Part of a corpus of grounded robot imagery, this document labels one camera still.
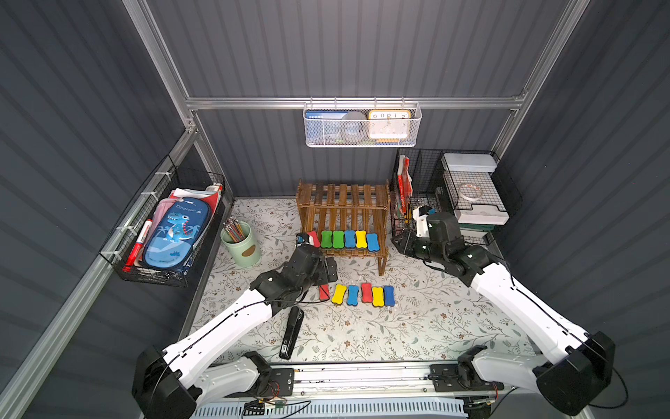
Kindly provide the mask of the yellow eraser tier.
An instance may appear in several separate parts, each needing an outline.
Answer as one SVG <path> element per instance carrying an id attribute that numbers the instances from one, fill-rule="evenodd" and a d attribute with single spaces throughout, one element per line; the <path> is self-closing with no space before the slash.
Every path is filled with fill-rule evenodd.
<path id="1" fill-rule="evenodd" d="M 331 302 L 333 304 L 341 306 L 344 303 L 345 300 L 345 295 L 347 295 L 347 286 L 343 286 L 342 284 L 337 284 L 335 286 L 335 290 L 333 292 L 333 296 L 331 298 Z"/>
<path id="2" fill-rule="evenodd" d="M 356 230 L 355 238 L 356 238 L 356 247 L 358 249 L 368 248 L 367 232 L 365 230 Z"/>

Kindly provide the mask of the blue eraser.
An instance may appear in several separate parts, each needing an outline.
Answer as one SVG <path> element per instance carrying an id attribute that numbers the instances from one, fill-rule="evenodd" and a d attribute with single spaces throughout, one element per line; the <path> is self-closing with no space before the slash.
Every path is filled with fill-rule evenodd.
<path id="1" fill-rule="evenodd" d="M 345 249 L 354 249 L 356 247 L 356 233 L 354 230 L 345 230 Z"/>
<path id="2" fill-rule="evenodd" d="M 367 250 L 370 252 L 378 252 L 380 251 L 380 241 L 379 241 L 379 236 L 376 233 L 368 233 L 366 234 L 366 243 L 367 243 Z"/>
<path id="3" fill-rule="evenodd" d="M 385 307 L 394 307 L 396 302 L 395 302 L 395 294 L 394 294 L 394 288 L 392 286 L 383 286 L 383 297 L 384 297 L 384 306 Z"/>

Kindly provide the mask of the blue eraser tier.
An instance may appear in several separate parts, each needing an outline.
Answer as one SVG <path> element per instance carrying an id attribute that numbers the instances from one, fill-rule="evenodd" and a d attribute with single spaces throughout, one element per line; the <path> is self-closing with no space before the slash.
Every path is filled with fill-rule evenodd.
<path id="1" fill-rule="evenodd" d="M 359 292 L 360 288 L 358 286 L 347 287 L 347 305 L 357 307 L 359 304 Z"/>

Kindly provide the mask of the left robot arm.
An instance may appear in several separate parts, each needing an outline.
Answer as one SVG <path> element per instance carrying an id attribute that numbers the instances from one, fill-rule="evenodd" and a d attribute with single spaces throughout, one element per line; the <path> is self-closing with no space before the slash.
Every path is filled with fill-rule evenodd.
<path id="1" fill-rule="evenodd" d="M 137 358 L 131 389 L 141 413 L 189 418 L 215 398 L 265 390 L 271 368 L 258 353 L 220 367 L 213 362 L 252 329 L 303 303 L 311 287 L 337 279 L 335 258 L 300 244 L 280 269 L 259 274 L 230 307 L 195 333 L 164 349 L 146 348 Z"/>

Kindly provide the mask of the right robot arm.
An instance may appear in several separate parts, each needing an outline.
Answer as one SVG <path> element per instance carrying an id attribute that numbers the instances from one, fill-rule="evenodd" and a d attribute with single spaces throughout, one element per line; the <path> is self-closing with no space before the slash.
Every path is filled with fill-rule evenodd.
<path id="1" fill-rule="evenodd" d="M 419 216 L 415 228 L 395 236 L 393 243 L 399 253 L 456 277 L 485 297 L 540 350 L 538 355 L 520 357 L 475 345 L 457 359 L 457 377 L 463 387 L 506 382 L 539 393 L 556 410 L 575 416 L 610 385 L 614 342 L 560 315 L 515 279 L 502 258 L 483 246 L 468 244 L 454 215 Z"/>

